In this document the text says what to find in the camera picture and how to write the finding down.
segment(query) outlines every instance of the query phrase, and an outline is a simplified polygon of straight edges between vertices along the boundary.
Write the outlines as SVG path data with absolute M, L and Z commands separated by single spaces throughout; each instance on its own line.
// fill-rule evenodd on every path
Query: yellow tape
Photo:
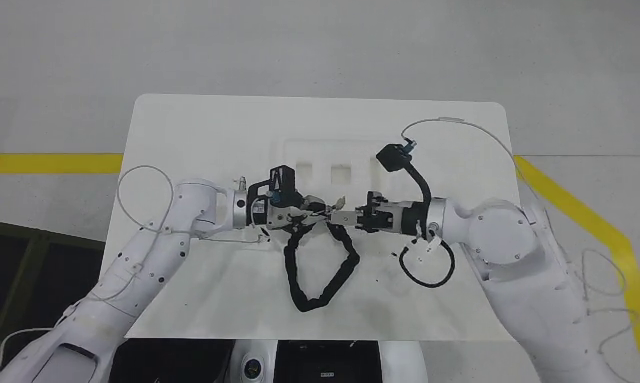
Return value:
M 526 159 L 517 156 L 516 162 L 535 191 L 609 248 L 613 262 L 627 279 L 627 291 L 624 293 L 627 308 L 640 315 L 640 271 L 631 241 Z M 640 349 L 640 323 L 636 323 L 633 333 Z
M 122 156 L 122 154 L 0 154 L 0 174 L 119 173 Z M 629 239 L 527 160 L 517 156 L 516 162 L 534 190 L 609 248 L 613 261 L 627 279 L 627 291 L 624 294 L 627 307 L 640 314 L 640 271 Z M 636 344 L 640 348 L 640 323 L 636 324 L 633 331 Z
M 0 173 L 119 173 L 122 154 L 0 154 Z

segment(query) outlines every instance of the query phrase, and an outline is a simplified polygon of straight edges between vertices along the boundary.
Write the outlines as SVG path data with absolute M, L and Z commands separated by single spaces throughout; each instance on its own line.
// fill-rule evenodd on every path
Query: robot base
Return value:
M 237 340 L 224 383 L 428 383 L 415 341 Z

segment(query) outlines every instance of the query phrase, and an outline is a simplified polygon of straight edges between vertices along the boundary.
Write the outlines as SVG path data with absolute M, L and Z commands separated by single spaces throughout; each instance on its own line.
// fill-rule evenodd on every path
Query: gray floor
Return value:
M 0 152 L 121 152 L 147 92 L 496 101 L 515 152 L 637 245 L 638 21 L 640 0 L 0 0 Z M 114 176 L 0 187 L 3 221 L 106 237 Z M 552 218 L 572 256 L 605 250 Z M 640 376 L 632 338 L 610 347 Z M 536 381 L 517 346 L 424 348 L 433 382 Z

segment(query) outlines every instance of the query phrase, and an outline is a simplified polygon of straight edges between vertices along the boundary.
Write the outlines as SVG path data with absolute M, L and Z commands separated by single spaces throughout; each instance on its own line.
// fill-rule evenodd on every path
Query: white table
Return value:
M 384 144 L 400 142 L 408 123 L 436 116 L 478 123 L 510 146 L 504 108 L 495 103 L 144 95 L 135 104 L 122 170 L 152 164 L 174 181 L 201 177 L 233 187 L 241 175 L 251 184 L 287 163 L 300 169 L 303 194 L 327 202 L 346 194 L 347 208 L 364 204 L 371 188 L 390 200 L 419 199 L 404 172 L 388 174 L 374 157 Z M 430 123 L 409 135 L 418 141 L 414 164 L 435 196 L 469 208 L 492 197 L 519 201 L 511 161 L 481 132 Z M 169 197 L 166 183 L 147 171 L 128 176 L 122 193 L 142 220 L 161 215 Z M 115 205 L 103 272 L 136 230 Z M 248 228 L 220 237 L 255 235 Z M 391 255 L 407 237 L 359 231 L 352 237 L 360 265 L 327 307 L 308 313 L 297 311 L 289 295 L 281 252 L 286 234 L 263 244 L 193 241 L 186 263 L 128 337 L 511 340 L 459 248 L 453 278 L 430 290 L 411 283 Z M 303 290 L 317 297 L 344 257 L 327 234 L 303 241 Z M 418 257 L 425 262 L 414 266 L 430 273 L 425 279 L 446 272 L 445 255 L 410 258 L 415 264 Z

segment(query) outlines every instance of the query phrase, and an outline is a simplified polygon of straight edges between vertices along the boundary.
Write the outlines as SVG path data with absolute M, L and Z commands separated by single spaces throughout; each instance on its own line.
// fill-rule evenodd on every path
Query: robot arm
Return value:
M 615 381 L 590 340 L 586 305 L 543 210 L 506 201 L 472 211 L 448 199 L 432 204 L 429 219 L 442 221 L 443 240 L 461 244 L 496 316 L 543 383 Z
M 218 193 L 227 201 L 222 223 L 216 223 Z M 182 265 L 191 238 L 244 228 L 245 208 L 243 190 L 200 179 L 177 184 L 163 226 L 152 221 L 140 228 L 89 294 L 65 311 L 66 319 L 0 372 L 0 382 L 107 382 L 118 346 Z

